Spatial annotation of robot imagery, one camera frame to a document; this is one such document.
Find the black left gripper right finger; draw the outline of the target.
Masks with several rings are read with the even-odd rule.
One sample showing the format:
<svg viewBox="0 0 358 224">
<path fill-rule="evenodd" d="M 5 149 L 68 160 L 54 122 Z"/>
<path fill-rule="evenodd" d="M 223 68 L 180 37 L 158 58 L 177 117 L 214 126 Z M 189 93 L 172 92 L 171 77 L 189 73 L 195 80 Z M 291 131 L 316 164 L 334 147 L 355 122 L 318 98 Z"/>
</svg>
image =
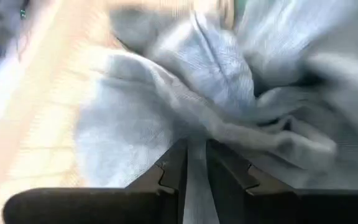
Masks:
<svg viewBox="0 0 358 224">
<path fill-rule="evenodd" d="M 215 140 L 208 180 L 220 224 L 358 224 L 358 190 L 298 190 Z"/>
</svg>

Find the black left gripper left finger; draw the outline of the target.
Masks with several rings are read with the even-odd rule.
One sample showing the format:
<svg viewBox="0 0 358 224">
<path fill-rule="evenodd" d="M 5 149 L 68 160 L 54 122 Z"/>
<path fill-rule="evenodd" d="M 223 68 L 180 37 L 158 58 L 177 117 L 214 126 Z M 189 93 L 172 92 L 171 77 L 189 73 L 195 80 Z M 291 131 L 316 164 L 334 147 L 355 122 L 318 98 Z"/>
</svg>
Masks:
<svg viewBox="0 0 358 224">
<path fill-rule="evenodd" d="M 188 143 L 177 141 L 124 188 L 36 188 L 13 195 L 5 224 L 182 224 Z"/>
</svg>

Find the light blue denim garment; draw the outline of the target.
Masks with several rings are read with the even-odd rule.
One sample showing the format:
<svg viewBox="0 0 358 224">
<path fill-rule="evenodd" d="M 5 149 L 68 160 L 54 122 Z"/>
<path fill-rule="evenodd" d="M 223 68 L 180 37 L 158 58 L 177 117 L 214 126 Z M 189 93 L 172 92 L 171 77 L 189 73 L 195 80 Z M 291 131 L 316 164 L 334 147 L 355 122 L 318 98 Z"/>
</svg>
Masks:
<svg viewBox="0 0 358 224">
<path fill-rule="evenodd" d="M 127 187 L 186 138 L 186 224 L 223 224 L 209 139 L 295 189 L 358 191 L 358 0 L 245 0 L 232 30 L 218 12 L 111 22 L 125 49 L 103 52 L 75 132 L 90 186 Z"/>
</svg>

